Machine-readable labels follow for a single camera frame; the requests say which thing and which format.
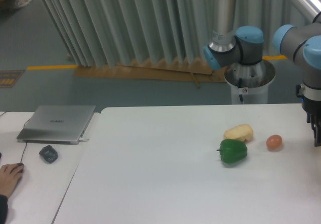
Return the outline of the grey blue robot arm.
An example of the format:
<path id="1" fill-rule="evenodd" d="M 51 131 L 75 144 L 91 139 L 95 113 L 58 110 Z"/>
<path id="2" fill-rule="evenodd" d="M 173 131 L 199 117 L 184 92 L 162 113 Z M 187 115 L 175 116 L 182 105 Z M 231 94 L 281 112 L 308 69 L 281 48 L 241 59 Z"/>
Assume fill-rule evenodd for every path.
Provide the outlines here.
<path id="1" fill-rule="evenodd" d="M 303 28 L 283 25 L 273 36 L 277 51 L 303 70 L 296 96 L 311 125 L 315 146 L 320 146 L 320 0 L 290 0 L 310 20 Z M 212 39 L 203 48 L 213 69 L 225 68 L 225 79 L 237 88 L 237 101 L 249 90 L 267 86 L 275 76 L 273 66 L 263 60 L 263 32 L 253 26 L 233 30 L 236 0 L 214 0 Z"/>

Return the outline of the person's bare hand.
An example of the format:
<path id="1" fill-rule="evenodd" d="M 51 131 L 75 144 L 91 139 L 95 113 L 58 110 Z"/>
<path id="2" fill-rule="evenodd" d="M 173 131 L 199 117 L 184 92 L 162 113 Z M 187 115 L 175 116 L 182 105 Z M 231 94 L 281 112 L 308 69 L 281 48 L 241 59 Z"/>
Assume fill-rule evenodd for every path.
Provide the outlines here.
<path id="1" fill-rule="evenodd" d="M 1 166 L 1 195 L 10 198 L 17 186 L 15 174 L 18 170 L 18 163 Z"/>

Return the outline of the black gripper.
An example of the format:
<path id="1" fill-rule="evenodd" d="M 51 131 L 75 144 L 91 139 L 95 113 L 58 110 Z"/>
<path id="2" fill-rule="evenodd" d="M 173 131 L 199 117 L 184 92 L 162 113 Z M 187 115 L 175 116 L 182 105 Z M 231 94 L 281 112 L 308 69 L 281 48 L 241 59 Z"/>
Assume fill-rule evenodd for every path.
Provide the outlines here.
<path id="1" fill-rule="evenodd" d="M 307 122 L 313 130 L 314 146 L 320 147 L 320 88 L 297 84 L 295 94 L 301 99 L 301 106 L 307 114 Z"/>

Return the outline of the dark sleeved forearm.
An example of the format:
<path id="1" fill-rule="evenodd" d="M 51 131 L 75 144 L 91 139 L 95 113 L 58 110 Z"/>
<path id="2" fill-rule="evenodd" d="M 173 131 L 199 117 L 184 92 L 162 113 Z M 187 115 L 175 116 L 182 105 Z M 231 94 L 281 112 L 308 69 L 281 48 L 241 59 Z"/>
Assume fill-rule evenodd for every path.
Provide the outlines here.
<path id="1" fill-rule="evenodd" d="M 0 195 L 0 224 L 5 224 L 8 215 L 8 198 Z"/>

